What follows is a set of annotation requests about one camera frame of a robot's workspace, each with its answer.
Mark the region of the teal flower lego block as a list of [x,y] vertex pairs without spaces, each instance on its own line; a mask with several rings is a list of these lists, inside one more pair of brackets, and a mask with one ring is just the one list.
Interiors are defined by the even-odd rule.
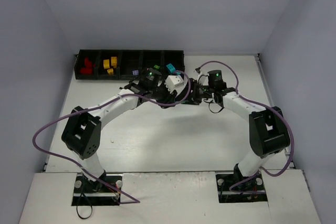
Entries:
[[167,64],[165,67],[169,75],[172,75],[176,71],[175,67],[171,63]]

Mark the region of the small orange lego brick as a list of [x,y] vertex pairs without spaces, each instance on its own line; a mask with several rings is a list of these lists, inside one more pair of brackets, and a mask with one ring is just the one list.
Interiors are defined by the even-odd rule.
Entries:
[[114,75],[114,69],[113,68],[108,69],[107,74],[108,75]]

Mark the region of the orange butterfly lego block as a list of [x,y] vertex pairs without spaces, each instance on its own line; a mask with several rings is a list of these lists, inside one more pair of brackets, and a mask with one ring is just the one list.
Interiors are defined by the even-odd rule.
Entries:
[[118,57],[111,57],[111,67],[116,68],[118,65]]

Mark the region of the yellow long lego brick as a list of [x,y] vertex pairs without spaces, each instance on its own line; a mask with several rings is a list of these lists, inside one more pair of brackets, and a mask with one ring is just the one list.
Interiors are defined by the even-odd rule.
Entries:
[[110,69],[110,60],[109,59],[104,59],[103,60],[103,68],[104,69]]

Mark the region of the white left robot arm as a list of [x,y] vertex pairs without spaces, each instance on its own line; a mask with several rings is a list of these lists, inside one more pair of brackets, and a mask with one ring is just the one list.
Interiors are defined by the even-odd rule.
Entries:
[[117,95],[107,100],[110,104],[104,108],[68,119],[61,140],[72,151],[78,163],[90,173],[84,174],[88,180],[95,182],[97,178],[103,179],[106,174],[97,154],[102,129],[124,112],[144,103],[139,95],[158,103],[174,103],[177,89],[184,85],[183,77],[179,74],[169,75],[159,83],[160,77],[158,71],[149,68],[138,82],[130,81]]

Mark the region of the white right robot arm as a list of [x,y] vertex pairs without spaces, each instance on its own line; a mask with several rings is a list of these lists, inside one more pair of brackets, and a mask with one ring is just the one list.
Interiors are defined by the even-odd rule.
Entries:
[[237,182],[253,176],[271,157],[292,145],[292,132],[281,109],[244,98],[236,88],[227,86],[220,70],[196,72],[198,77],[191,80],[187,104],[218,104],[221,110],[230,110],[248,122],[249,151],[234,167]]

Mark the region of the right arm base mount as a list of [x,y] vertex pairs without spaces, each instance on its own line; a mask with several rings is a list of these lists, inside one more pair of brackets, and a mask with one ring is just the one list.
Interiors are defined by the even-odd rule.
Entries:
[[261,173],[247,182],[231,188],[238,180],[234,174],[217,173],[216,186],[220,204],[267,202],[267,194]]

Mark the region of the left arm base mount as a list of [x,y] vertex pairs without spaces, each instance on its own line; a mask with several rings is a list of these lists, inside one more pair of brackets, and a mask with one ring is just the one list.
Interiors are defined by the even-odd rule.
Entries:
[[73,189],[72,206],[118,206],[120,194],[100,182],[93,182],[77,174]]

